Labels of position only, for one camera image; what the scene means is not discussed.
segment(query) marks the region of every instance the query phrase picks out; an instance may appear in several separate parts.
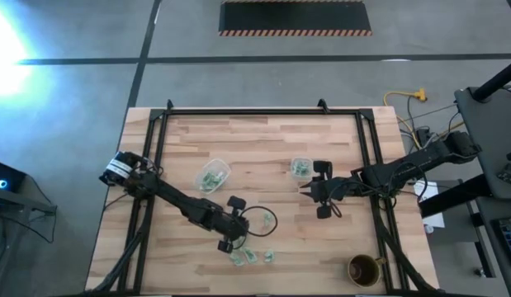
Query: black floor mat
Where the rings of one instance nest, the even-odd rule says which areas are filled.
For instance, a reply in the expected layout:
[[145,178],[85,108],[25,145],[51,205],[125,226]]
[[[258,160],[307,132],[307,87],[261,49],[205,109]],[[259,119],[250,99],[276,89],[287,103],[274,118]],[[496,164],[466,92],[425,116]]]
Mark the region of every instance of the black floor mat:
[[230,0],[220,36],[370,36],[365,4],[352,0]]

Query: table leg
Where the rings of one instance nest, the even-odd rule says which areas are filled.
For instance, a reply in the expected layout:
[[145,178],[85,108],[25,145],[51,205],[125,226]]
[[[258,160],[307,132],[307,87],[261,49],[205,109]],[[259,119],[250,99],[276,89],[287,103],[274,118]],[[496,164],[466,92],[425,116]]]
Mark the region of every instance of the table leg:
[[480,217],[479,213],[475,213],[473,208],[471,207],[470,202],[466,203],[468,206],[468,211],[470,212],[471,222],[473,223],[473,227],[476,230],[478,241],[474,242],[476,245],[477,255],[479,255],[480,264],[482,265],[483,277],[495,277],[495,270],[492,262],[490,261],[490,255],[488,250],[486,249],[485,243],[483,241],[482,233],[479,230],[480,226],[483,226],[483,220]]
[[454,206],[472,201],[479,196],[492,196],[483,174],[454,186],[433,198],[419,203],[423,218],[448,210]]

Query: bright light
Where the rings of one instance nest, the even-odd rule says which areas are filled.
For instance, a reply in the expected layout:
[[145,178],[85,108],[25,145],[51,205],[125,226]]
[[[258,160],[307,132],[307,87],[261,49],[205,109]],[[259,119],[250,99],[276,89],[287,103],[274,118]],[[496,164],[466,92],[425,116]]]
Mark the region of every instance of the bright light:
[[0,13],[0,95],[11,95],[21,90],[31,68],[15,63],[25,58],[26,51],[17,33]]
[[7,181],[0,180],[0,189],[5,189],[7,186]]

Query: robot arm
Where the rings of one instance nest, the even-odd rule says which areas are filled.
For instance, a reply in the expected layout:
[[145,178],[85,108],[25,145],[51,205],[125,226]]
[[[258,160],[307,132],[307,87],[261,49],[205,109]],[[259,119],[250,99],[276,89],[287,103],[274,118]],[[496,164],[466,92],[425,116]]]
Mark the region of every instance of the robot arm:
[[369,196],[382,193],[393,196],[412,178],[421,178],[444,163],[462,164],[473,160],[480,152],[467,133],[453,132],[445,140],[436,140],[427,148],[399,158],[387,164],[374,164],[351,171],[350,177],[332,178],[332,163],[315,161],[314,171],[319,173],[303,187],[309,187],[314,202],[321,203],[318,217],[330,217],[330,200],[342,200],[345,196]]
[[226,213],[222,206],[205,198],[190,197],[159,178],[158,169],[147,159],[135,153],[119,152],[106,167],[99,179],[108,186],[123,186],[125,191],[138,199],[156,195],[180,209],[189,222],[205,230],[224,235],[218,249],[231,253],[232,242],[246,236],[249,222],[239,215],[246,201],[231,196],[228,206],[233,207]]

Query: green object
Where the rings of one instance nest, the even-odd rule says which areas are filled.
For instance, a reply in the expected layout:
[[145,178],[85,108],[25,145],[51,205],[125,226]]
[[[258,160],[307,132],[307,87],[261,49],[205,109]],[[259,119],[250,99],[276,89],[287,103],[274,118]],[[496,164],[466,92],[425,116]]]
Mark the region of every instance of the green object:
[[212,191],[215,189],[222,181],[224,180],[224,173],[219,172],[219,174],[214,174],[213,172],[208,172],[202,178],[202,184],[200,184],[200,190],[202,191]]
[[297,160],[292,165],[292,171],[295,176],[306,177],[310,175],[310,162]]
[[275,260],[275,253],[272,249],[269,249],[267,252],[264,253],[264,261],[266,263],[271,263]]
[[240,246],[244,245],[245,243],[246,243],[246,237],[245,236],[241,236],[241,237],[237,238],[237,240],[232,242],[233,248],[240,248]]
[[244,253],[244,255],[246,256],[246,259],[248,260],[248,263],[249,264],[254,264],[257,262],[257,255],[255,255],[255,253],[250,250],[249,248],[247,247],[242,247],[240,248],[240,250]]
[[229,259],[231,259],[233,261],[233,264],[235,264],[237,267],[243,266],[244,264],[246,264],[244,262],[244,260],[242,259],[242,257],[239,256],[239,254],[237,252],[232,252],[229,255]]
[[264,227],[268,227],[270,224],[272,224],[273,221],[273,215],[270,214],[269,211],[264,212]]

